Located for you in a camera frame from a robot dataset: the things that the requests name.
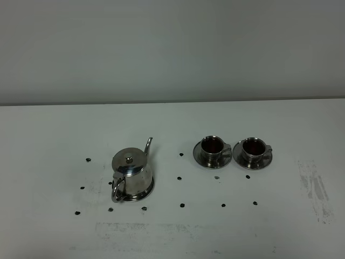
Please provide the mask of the right stainless steel teacup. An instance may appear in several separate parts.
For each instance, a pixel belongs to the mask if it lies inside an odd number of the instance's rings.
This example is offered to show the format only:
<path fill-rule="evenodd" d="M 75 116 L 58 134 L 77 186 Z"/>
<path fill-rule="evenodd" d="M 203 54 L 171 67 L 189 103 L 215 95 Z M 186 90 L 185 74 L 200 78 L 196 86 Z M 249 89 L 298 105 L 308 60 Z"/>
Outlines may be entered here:
<path fill-rule="evenodd" d="M 272 152 L 272 147 L 259 138 L 246 138 L 242 143 L 242 157 L 247 162 L 259 162 Z"/>

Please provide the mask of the stainless steel teacup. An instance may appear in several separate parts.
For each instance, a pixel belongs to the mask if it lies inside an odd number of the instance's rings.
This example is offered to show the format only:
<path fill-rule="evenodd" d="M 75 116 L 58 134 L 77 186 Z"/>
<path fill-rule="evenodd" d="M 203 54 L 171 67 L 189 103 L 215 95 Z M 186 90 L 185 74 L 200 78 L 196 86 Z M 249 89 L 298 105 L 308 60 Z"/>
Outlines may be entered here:
<path fill-rule="evenodd" d="M 220 159 L 231 150 L 229 144 L 226 144 L 220 137 L 215 135 L 206 136 L 201 141 L 201 155 L 207 159 Z"/>
<path fill-rule="evenodd" d="M 246 138 L 242 143 L 242 157 L 247 162 L 259 162 L 272 152 L 272 147 L 259 138 Z"/>

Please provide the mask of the left stainless steel saucer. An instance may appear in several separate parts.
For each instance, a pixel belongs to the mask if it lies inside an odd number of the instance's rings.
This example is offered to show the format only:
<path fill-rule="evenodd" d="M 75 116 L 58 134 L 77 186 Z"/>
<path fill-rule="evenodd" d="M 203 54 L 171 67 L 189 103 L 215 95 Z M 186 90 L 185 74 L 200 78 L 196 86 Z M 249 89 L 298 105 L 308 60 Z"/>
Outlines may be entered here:
<path fill-rule="evenodd" d="M 209 158 L 202 152 L 201 142 L 198 142 L 194 147 L 193 156 L 199 165 L 208 169 L 219 169 L 230 163 L 232 160 L 232 150 L 225 151 L 218 158 Z"/>

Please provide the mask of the stainless steel teapot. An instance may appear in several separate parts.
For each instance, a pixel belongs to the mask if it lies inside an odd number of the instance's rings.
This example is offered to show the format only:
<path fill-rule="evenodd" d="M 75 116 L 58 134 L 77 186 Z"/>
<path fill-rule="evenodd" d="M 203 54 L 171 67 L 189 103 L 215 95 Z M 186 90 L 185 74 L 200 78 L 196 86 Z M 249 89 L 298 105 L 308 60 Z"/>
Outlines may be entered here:
<path fill-rule="evenodd" d="M 153 170 L 149 164 L 150 137 L 145 149 L 128 147 L 112 159 L 113 182 L 111 199 L 114 203 L 144 199 L 154 188 Z"/>

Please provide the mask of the right stainless steel saucer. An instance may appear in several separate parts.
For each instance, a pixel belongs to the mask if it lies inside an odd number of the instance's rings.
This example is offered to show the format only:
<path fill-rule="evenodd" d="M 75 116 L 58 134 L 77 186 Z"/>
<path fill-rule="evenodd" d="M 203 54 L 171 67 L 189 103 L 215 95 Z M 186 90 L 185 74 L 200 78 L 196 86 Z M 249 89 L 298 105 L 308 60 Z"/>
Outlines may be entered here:
<path fill-rule="evenodd" d="M 268 154 L 265 154 L 260 161 L 249 162 L 249 161 L 245 160 L 245 158 L 242 155 L 242 147 L 243 147 L 243 141 L 239 141 L 238 143 L 235 144 L 233 151 L 232 151 L 233 158 L 235 159 L 235 162 L 239 166 L 241 166 L 245 169 L 255 171 L 255 170 L 264 169 L 271 164 L 271 162 L 273 160 L 273 154 L 271 152 Z"/>

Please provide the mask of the left stainless steel teacup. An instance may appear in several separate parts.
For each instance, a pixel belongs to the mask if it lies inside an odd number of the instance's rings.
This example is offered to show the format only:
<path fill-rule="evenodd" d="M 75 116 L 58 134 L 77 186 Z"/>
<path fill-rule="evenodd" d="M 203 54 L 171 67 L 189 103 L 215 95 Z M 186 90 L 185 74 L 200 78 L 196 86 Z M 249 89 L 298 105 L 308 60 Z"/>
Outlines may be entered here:
<path fill-rule="evenodd" d="M 215 135 L 206 136 L 201 141 L 201 155 L 207 159 L 220 159 L 231 150 L 229 144 L 226 144 L 220 137 Z"/>

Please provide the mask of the stainless steel saucer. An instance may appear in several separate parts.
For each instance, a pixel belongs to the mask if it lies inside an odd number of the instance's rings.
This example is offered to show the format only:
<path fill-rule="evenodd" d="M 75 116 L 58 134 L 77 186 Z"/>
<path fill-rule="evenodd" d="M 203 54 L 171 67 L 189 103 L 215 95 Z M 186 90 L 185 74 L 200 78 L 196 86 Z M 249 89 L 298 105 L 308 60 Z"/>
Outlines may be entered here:
<path fill-rule="evenodd" d="M 232 151 L 233 158 L 235 159 L 235 162 L 239 166 L 241 166 L 245 169 L 255 171 L 255 170 L 264 169 L 271 164 L 271 162 L 273 160 L 273 154 L 271 152 L 268 154 L 265 154 L 260 161 L 249 162 L 249 161 L 245 160 L 245 158 L 242 155 L 242 147 L 243 147 L 243 141 L 239 141 L 238 143 L 235 144 L 233 151 Z"/>
<path fill-rule="evenodd" d="M 202 152 L 201 142 L 198 142 L 194 147 L 193 156 L 199 165 L 208 169 L 219 169 L 230 163 L 232 160 L 232 150 L 225 151 L 218 158 L 209 158 Z"/>

